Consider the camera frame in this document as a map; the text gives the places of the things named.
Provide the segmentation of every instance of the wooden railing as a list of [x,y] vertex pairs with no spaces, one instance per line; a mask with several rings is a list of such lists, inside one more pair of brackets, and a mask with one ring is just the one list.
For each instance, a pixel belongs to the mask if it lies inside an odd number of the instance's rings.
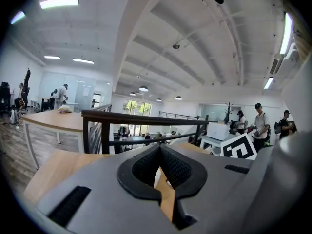
[[170,118],[170,119],[190,119],[190,120],[198,120],[199,116],[187,116],[187,115],[178,115],[178,114],[172,114],[167,112],[159,112],[159,117],[161,118]]
[[[112,105],[108,104],[108,105],[92,108],[88,111],[110,112],[111,109],[112,109]],[[83,145],[84,145],[84,149],[88,150],[88,153],[92,153],[92,154],[100,153],[101,129],[102,129],[102,123],[100,122],[90,121],[88,123],[85,123],[85,121],[83,121]]]
[[[142,143],[153,143],[153,142],[164,142],[171,139],[183,138],[188,136],[195,136],[194,143],[197,142],[198,137],[201,133],[205,132],[207,125],[210,121],[207,120],[187,120],[187,119],[170,119],[161,117],[149,117],[149,116],[135,116],[128,114],[118,114],[95,110],[82,110],[81,115],[83,116],[83,141],[84,151],[88,154],[98,154],[100,146],[102,147],[103,154],[109,154],[110,146],[120,145],[136,145]],[[95,124],[95,135],[98,137],[93,139],[95,144],[89,144],[89,123],[97,122]],[[192,126],[197,125],[197,130],[194,133],[185,135],[158,138],[158,139],[143,139],[143,140],[132,140],[132,141],[109,141],[110,124],[130,124],[130,125],[153,125],[153,126]]]

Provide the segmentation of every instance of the window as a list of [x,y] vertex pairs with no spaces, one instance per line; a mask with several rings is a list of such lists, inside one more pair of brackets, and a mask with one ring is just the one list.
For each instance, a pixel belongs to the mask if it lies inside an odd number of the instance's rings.
[[[125,99],[122,112],[129,115],[149,116],[151,113],[151,104]],[[148,126],[129,125],[130,134],[133,136],[140,136],[141,134],[145,134],[147,130]]]

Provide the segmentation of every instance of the air conditioner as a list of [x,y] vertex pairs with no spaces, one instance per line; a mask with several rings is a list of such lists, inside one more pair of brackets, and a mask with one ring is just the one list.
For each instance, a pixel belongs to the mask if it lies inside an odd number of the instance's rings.
[[299,54],[295,43],[293,42],[286,56],[277,54],[273,61],[271,75],[287,75],[296,66],[299,61]]

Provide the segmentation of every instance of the white t-shirt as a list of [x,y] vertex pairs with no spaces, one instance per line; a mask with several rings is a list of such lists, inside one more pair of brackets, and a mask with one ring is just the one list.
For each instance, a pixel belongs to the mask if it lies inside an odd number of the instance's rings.
[[244,129],[244,124],[245,124],[245,122],[246,122],[246,118],[245,118],[245,116],[242,116],[242,118],[240,118],[239,120],[238,120],[238,126],[237,126],[237,129]]
[[[265,125],[269,125],[269,119],[268,119],[268,115],[264,112],[262,112],[261,115],[257,115],[255,117],[255,121],[254,124],[256,125],[257,129],[260,129],[262,131],[262,129],[265,127]],[[268,135],[268,130],[266,130],[262,135],[260,136],[254,136],[254,138],[266,138]]]
[[59,99],[57,101],[64,101],[64,96],[67,94],[67,89],[62,86],[59,90]]

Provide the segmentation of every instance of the table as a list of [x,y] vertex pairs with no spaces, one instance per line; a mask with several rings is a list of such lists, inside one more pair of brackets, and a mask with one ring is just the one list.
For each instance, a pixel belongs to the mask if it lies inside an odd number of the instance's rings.
[[60,143],[59,133],[76,135],[78,138],[78,149],[80,153],[84,153],[83,148],[83,117],[81,113],[58,113],[57,110],[45,111],[36,114],[22,116],[24,121],[24,133],[28,146],[28,151],[38,169],[39,164],[36,159],[33,146],[29,135],[29,126],[34,125],[46,130],[57,133],[58,143]]
[[43,107],[42,107],[42,105],[43,105],[43,103],[44,103],[44,100],[46,99],[46,100],[49,100],[50,98],[42,98],[42,97],[38,97],[38,99],[41,99],[41,112],[43,111]]
[[234,138],[234,137],[236,137],[236,136],[229,134],[229,136],[225,140],[218,140],[218,139],[211,138],[211,137],[208,137],[207,135],[205,135],[205,136],[201,137],[200,148],[204,148],[205,143],[211,144],[212,146],[221,147],[222,142],[227,141],[227,140]]

